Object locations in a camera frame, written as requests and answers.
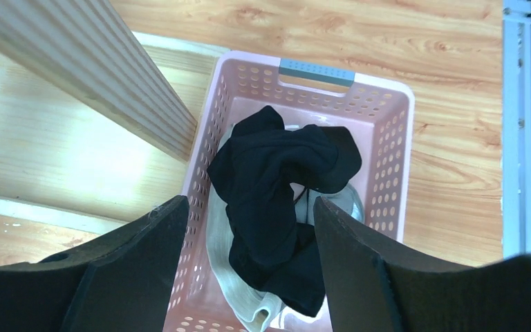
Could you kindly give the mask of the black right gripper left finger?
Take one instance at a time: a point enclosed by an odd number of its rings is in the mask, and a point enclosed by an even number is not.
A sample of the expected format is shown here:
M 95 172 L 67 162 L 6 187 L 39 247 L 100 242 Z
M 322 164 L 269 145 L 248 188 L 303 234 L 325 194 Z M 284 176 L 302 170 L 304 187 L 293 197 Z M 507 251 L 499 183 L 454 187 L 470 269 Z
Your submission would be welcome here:
M 175 196 L 37 263 L 0 266 L 0 331 L 161 331 L 188 215 Z

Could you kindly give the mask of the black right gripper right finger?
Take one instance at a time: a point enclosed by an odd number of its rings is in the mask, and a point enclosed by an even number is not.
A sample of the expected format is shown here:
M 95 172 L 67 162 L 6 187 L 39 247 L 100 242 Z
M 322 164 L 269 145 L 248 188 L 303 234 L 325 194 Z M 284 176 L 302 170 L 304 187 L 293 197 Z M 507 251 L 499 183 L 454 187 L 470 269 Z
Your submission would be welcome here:
M 531 254 L 474 268 L 410 248 L 325 198 L 314 216 L 334 331 L 531 331 Z

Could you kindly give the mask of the grey underwear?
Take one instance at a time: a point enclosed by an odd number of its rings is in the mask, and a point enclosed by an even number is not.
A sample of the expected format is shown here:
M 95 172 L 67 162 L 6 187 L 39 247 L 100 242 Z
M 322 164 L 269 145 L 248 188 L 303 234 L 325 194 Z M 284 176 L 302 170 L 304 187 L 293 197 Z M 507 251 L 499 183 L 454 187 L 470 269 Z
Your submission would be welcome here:
M 233 128 L 230 127 L 225 132 L 219 143 L 217 153 L 232 135 Z M 355 217 L 356 220 L 362 220 L 362 202 L 357 191 L 349 182 L 344 189 L 336 194 L 322 194 L 308 190 L 299 184 L 293 184 L 292 188 L 295 213 L 300 223 L 312 225 L 315 229 L 314 204 L 319 197 L 330 199 L 349 215 Z M 239 321 L 249 331 L 264 331 L 285 308 L 293 309 L 284 304 L 279 296 L 248 286 L 235 273 L 228 260 L 232 239 L 233 235 L 225 211 L 225 202 L 212 186 L 207 212 L 206 240 L 210 266 L 227 303 Z

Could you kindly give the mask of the black underwear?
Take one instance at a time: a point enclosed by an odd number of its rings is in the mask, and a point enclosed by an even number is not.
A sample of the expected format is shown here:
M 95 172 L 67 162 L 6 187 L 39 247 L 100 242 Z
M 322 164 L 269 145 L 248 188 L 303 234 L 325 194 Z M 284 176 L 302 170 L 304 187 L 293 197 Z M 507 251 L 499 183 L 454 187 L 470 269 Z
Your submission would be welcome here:
M 288 131 L 270 106 L 236 124 L 207 173 L 225 202 L 229 263 L 250 287 L 315 316 L 326 291 L 312 225 L 297 220 L 293 184 L 322 194 L 344 189 L 362 166 L 346 127 Z

